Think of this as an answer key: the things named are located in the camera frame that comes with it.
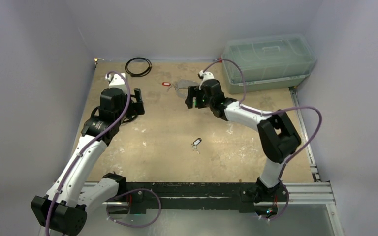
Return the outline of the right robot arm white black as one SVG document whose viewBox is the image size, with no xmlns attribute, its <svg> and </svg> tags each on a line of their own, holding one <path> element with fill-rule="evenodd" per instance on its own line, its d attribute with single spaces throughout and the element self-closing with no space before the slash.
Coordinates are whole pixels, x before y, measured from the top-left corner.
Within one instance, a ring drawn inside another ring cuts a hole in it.
<svg viewBox="0 0 378 236">
<path fill-rule="evenodd" d="M 265 113 L 242 106 L 241 102 L 226 97 L 221 84 L 210 79 L 198 86 L 189 86 L 185 104 L 189 109 L 209 108 L 213 115 L 224 121 L 244 125 L 259 134 L 266 162 L 252 192 L 255 203 L 273 198 L 281 187 L 281 176 L 286 162 L 301 145 L 301 138 L 286 112 Z"/>
</svg>

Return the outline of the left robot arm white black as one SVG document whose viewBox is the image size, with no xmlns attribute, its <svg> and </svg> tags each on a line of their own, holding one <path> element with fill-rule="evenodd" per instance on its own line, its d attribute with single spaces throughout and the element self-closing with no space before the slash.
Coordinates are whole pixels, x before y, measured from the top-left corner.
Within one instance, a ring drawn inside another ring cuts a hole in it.
<svg viewBox="0 0 378 236">
<path fill-rule="evenodd" d="M 96 161 L 119 132 L 123 120 L 145 113 L 141 90 L 123 92 L 107 88 L 100 95 L 99 106 L 84 123 L 78 145 L 62 174 L 41 196 L 35 196 L 31 209 L 46 236 L 76 236 L 88 215 L 108 199 L 121 201 L 127 195 L 126 178 L 107 173 L 88 191 L 83 186 Z"/>
</svg>

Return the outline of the keys with black tag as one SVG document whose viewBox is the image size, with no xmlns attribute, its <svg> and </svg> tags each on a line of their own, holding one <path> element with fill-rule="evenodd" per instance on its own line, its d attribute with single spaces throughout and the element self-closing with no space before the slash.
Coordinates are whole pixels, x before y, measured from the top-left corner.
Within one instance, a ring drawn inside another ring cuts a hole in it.
<svg viewBox="0 0 378 236">
<path fill-rule="evenodd" d="M 200 151 L 198 150 L 198 145 L 202 142 L 202 139 L 201 138 L 197 138 L 196 140 L 194 140 L 191 144 L 191 148 L 193 151 L 195 151 L 196 153 L 200 153 Z"/>
</svg>

